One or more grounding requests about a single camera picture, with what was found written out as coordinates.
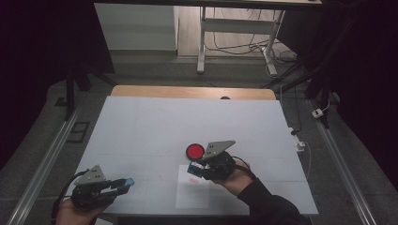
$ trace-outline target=white card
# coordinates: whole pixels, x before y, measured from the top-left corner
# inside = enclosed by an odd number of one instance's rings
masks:
[[[176,208],[209,208],[209,183],[187,173],[188,165],[179,165]]]

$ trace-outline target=white tabletop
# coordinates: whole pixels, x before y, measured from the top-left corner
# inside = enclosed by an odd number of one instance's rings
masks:
[[[99,164],[107,179],[135,181],[106,213],[248,215],[225,189],[186,172],[190,144],[229,140],[237,142],[229,154],[249,162],[272,194],[317,214],[276,100],[107,97],[77,172]]]

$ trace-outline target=red object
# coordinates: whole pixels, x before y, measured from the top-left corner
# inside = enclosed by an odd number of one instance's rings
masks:
[[[199,143],[193,143],[187,147],[187,157],[190,160],[197,160],[205,153],[205,148]]]

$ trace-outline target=black sleeve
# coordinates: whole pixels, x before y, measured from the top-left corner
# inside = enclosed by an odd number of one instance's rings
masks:
[[[249,205],[252,224],[300,224],[297,207],[281,196],[269,193],[258,178],[237,197]]]

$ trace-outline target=wooden board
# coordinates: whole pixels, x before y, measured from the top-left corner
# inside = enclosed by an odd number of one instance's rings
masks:
[[[111,96],[205,99],[229,97],[241,100],[276,100],[275,94],[269,89],[137,85],[118,85],[112,91]]]

